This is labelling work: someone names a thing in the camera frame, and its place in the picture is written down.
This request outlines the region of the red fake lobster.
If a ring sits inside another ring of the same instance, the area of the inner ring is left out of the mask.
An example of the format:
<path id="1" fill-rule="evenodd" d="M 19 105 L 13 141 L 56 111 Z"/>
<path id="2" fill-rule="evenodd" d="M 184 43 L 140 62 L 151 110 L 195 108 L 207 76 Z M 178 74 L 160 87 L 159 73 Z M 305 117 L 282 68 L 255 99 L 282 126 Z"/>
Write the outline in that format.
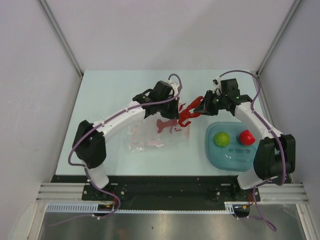
<path id="1" fill-rule="evenodd" d="M 202 100 L 204 99 L 203 96 L 198 96 L 195 100 L 193 100 L 186 108 L 183 108 L 185 103 L 182 104 L 179 108 L 179 119 L 170 119 L 167 121 L 162 121 L 158 119 L 156 121 L 157 133 L 160 134 L 164 131 L 164 129 L 168 128 L 169 133 L 172 134 L 173 132 L 180 132 L 182 128 L 188 127 L 192 122 L 190 119 L 194 119 L 199 117 L 202 113 L 201 112 L 192 112 L 195 108 L 199 107 Z"/>

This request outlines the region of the clear zip top bag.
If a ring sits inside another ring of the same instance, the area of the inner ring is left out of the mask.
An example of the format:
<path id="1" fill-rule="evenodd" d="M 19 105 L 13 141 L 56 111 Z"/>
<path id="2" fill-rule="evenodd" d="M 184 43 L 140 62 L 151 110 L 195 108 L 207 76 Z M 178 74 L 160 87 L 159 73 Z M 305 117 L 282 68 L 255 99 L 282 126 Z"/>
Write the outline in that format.
<path id="1" fill-rule="evenodd" d="M 128 151 L 134 153 L 176 146 L 189 138 L 189 125 L 182 127 L 175 119 L 155 116 L 130 125 L 124 135 L 124 143 Z"/>

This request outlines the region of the green fake food ball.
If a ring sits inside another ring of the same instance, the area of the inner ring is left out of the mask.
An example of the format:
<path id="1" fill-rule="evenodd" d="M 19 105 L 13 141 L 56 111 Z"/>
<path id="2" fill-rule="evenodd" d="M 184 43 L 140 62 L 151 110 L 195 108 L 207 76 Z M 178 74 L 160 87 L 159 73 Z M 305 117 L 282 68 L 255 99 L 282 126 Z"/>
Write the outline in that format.
<path id="1" fill-rule="evenodd" d="M 218 147 L 226 147 L 230 143 L 230 136 L 226 132 L 218 132 L 214 136 L 214 143 Z"/>

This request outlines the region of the red fake food ball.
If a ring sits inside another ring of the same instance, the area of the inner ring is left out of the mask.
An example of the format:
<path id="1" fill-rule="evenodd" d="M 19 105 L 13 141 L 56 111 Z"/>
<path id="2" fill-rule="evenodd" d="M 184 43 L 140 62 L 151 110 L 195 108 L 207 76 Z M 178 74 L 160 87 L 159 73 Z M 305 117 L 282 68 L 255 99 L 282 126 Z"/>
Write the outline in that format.
<path id="1" fill-rule="evenodd" d="M 251 146 L 255 143 L 256 139 L 252 135 L 252 133 L 246 129 L 242 131 L 238 136 L 239 142 L 244 146 Z"/>

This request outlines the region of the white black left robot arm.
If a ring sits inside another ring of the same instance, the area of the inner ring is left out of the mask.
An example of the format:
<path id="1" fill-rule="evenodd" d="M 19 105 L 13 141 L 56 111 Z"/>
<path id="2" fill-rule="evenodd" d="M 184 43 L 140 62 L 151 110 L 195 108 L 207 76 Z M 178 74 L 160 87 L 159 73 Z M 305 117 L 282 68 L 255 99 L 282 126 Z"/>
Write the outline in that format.
<path id="1" fill-rule="evenodd" d="M 154 100 L 141 93 L 114 115 L 95 123 L 84 120 L 79 124 L 68 159 L 71 160 L 75 153 L 81 160 L 80 166 L 86 170 L 87 178 L 94 185 L 93 194 L 98 199 L 105 200 L 111 193 L 104 168 L 106 143 L 125 127 L 156 113 L 170 120 L 178 119 L 179 100 L 178 96 Z"/>

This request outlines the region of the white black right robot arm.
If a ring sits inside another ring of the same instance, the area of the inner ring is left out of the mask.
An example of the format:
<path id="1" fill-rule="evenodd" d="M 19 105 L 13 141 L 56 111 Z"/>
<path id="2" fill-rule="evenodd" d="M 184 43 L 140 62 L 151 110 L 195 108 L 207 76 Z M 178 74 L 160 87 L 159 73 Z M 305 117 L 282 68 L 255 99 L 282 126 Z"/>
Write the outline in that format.
<path id="1" fill-rule="evenodd" d="M 216 93 L 208 90 L 193 111 L 206 116 L 216 116 L 220 110 L 230 112 L 241 121 L 258 142 L 253 167 L 237 177 L 237 184 L 230 188 L 231 196 L 242 201 L 249 189 L 272 182 L 281 186 L 287 174 L 295 170 L 296 141 L 291 134 L 284 135 L 254 110 L 248 95 Z"/>

